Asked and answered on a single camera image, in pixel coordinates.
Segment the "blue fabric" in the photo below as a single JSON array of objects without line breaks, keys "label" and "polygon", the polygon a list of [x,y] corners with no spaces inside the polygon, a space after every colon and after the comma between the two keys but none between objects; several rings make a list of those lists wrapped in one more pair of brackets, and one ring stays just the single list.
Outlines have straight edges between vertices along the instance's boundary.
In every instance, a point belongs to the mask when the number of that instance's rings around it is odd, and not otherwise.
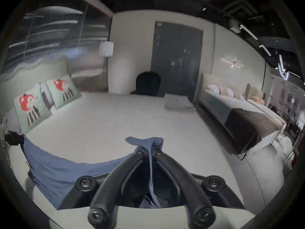
[{"label": "blue fabric", "polygon": [[[98,164],[75,163],[43,151],[31,143],[25,135],[23,137],[23,153],[30,165],[33,182],[56,209],[79,177],[86,175],[95,177],[109,173],[130,155]],[[156,147],[161,149],[163,143],[163,139],[158,137],[143,140],[129,137],[126,141],[138,146],[135,151],[139,149],[139,146],[150,151],[150,164],[152,151]]]},{"label": "blue fabric", "polygon": [[132,136],[128,137],[125,139],[126,142],[129,144],[138,146],[138,147],[143,147],[148,150],[148,157],[149,157],[149,166],[150,166],[150,179],[149,179],[149,191],[150,195],[155,202],[157,208],[163,208],[163,206],[160,204],[159,200],[157,199],[156,195],[153,192],[153,167],[152,167],[152,155],[155,150],[157,149],[162,149],[163,145],[163,138],[161,137],[151,137],[148,139],[138,139],[134,138]]}]

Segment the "dark bedspread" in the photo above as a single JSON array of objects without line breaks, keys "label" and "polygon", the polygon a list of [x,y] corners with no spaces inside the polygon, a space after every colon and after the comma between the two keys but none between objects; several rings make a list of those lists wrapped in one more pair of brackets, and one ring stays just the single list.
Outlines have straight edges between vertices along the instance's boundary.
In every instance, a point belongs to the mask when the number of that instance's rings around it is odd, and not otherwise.
[{"label": "dark bedspread", "polygon": [[279,130],[267,115],[243,109],[232,109],[225,127],[239,145],[238,153],[243,153],[265,136]]}]

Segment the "doorway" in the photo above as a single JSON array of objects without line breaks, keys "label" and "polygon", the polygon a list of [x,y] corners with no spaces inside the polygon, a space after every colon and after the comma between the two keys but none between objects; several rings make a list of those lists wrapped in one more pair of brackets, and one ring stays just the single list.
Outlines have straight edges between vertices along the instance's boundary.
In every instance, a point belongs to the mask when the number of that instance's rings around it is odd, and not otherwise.
[{"label": "doorway", "polygon": [[156,21],[151,71],[161,76],[158,96],[185,95],[193,102],[203,31],[185,25]]}]

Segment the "ceiling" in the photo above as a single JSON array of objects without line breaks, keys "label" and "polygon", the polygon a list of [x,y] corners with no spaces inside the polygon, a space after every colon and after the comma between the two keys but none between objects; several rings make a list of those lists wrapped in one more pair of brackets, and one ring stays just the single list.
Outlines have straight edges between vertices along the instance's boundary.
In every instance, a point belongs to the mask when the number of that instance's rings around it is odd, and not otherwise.
[{"label": "ceiling", "polygon": [[[218,23],[229,29],[229,20],[245,25],[257,38],[246,31],[237,35],[253,46],[271,67],[277,67],[282,55],[287,71],[303,78],[293,42],[268,0],[101,0],[114,12],[127,10],[168,10],[185,13]],[[271,56],[259,45],[264,44]]]}]

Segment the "chair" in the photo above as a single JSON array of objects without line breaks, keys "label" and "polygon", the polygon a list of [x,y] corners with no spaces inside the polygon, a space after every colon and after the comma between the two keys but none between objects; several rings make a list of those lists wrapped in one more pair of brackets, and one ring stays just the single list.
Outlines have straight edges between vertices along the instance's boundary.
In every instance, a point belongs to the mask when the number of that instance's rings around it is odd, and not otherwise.
[{"label": "chair", "polygon": [[137,76],[136,89],[130,94],[158,96],[161,77],[154,72],[144,72]]}]

